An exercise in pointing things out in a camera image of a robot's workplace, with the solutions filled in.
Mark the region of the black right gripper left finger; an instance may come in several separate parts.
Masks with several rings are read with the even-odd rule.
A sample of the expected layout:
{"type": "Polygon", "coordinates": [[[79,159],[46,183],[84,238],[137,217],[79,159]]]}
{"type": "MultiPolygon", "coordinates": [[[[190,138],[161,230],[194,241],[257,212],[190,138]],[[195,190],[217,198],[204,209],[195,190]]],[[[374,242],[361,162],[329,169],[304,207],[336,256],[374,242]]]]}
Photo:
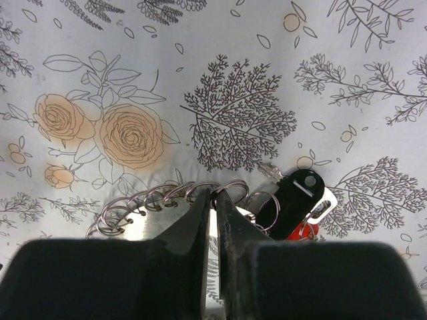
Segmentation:
{"type": "Polygon", "coordinates": [[[201,319],[209,200],[151,240],[28,242],[1,282],[1,318],[201,319]]]}

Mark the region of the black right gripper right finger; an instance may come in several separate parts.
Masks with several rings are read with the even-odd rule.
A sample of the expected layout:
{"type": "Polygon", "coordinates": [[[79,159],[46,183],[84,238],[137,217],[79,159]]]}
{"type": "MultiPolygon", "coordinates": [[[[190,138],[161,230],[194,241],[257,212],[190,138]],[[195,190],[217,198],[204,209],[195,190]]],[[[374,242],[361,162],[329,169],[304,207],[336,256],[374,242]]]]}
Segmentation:
{"type": "Polygon", "coordinates": [[[393,247],[274,241],[227,192],[216,197],[220,293],[228,319],[425,319],[393,247]]]}

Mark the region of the red tag key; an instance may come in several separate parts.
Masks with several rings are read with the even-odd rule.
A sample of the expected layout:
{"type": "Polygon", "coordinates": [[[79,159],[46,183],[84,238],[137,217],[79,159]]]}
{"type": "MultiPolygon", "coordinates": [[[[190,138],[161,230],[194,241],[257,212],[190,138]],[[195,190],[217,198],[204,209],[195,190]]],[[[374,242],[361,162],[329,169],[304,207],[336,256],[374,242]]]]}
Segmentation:
{"type": "Polygon", "coordinates": [[[286,238],[287,241],[315,241],[319,227],[316,224],[301,222],[296,229],[286,238]]]}

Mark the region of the black tag key set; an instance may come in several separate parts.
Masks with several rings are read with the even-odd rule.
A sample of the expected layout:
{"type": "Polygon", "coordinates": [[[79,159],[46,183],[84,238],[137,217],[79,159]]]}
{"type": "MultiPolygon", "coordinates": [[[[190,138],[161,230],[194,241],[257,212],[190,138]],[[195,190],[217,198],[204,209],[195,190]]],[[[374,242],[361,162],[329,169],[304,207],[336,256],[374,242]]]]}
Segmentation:
{"type": "Polygon", "coordinates": [[[262,163],[258,170],[278,189],[251,222],[274,240],[286,240],[301,222],[319,225],[338,205],[336,196],[311,169],[297,169],[283,175],[275,165],[262,163]]]}

